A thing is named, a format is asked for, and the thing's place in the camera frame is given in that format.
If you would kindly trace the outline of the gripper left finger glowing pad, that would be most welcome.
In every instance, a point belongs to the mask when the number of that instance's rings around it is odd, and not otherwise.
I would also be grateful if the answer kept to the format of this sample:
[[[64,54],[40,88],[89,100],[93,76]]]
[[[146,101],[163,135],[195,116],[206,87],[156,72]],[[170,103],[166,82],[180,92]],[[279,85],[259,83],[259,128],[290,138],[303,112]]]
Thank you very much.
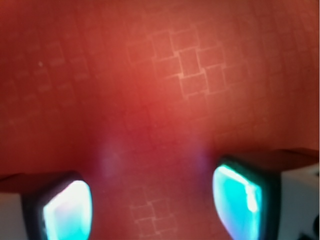
[[[76,171],[0,176],[2,240],[88,240],[93,200]]]

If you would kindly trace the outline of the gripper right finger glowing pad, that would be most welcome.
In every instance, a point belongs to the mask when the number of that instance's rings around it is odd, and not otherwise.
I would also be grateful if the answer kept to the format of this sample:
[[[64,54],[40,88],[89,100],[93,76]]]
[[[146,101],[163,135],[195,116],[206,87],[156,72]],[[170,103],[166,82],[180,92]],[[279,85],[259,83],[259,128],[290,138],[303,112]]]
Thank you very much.
[[[222,155],[212,176],[217,215],[233,240],[317,240],[320,155],[307,148]]]

